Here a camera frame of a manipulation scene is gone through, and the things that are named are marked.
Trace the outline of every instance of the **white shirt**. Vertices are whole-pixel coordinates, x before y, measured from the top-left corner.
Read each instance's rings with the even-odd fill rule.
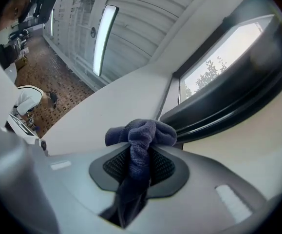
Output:
[[[34,86],[21,86],[19,89],[19,97],[15,103],[17,111],[20,115],[24,115],[28,110],[37,106],[43,96],[43,91]]]

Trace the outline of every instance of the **tree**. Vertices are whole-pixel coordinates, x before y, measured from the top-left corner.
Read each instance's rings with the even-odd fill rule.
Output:
[[[217,57],[217,60],[219,60],[219,63],[221,65],[221,72],[224,72],[227,69],[226,62],[224,62],[221,57]]]
[[[191,90],[185,85],[186,99],[192,96]]]
[[[195,92],[207,86],[218,76],[218,71],[211,60],[207,60],[206,65],[208,66],[208,71],[205,72],[203,75],[200,75],[200,78],[196,81],[198,88]]]

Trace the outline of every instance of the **dark blue towel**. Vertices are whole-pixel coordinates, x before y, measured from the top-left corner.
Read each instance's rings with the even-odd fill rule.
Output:
[[[151,119],[136,119],[125,127],[110,128],[105,134],[106,146],[120,142],[131,144],[129,176],[144,182],[150,180],[150,144],[173,146],[176,140],[176,131],[172,127]]]

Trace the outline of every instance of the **ceiling light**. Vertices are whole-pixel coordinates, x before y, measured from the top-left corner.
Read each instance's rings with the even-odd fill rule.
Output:
[[[51,12],[51,36],[53,36],[53,14],[54,14],[54,10],[52,10]]]
[[[102,15],[100,27],[97,32],[94,59],[93,59],[93,72],[100,76],[102,73],[102,65],[107,45],[107,40],[110,35],[113,22],[116,18],[119,8],[112,5],[106,5]]]

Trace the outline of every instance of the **brick floor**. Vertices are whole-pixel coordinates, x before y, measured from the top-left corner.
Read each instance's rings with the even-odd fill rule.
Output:
[[[33,85],[43,91],[53,91],[58,97],[56,109],[39,105],[34,108],[35,124],[40,138],[67,112],[94,92],[71,71],[42,36],[32,37],[28,64],[19,70],[15,85]]]

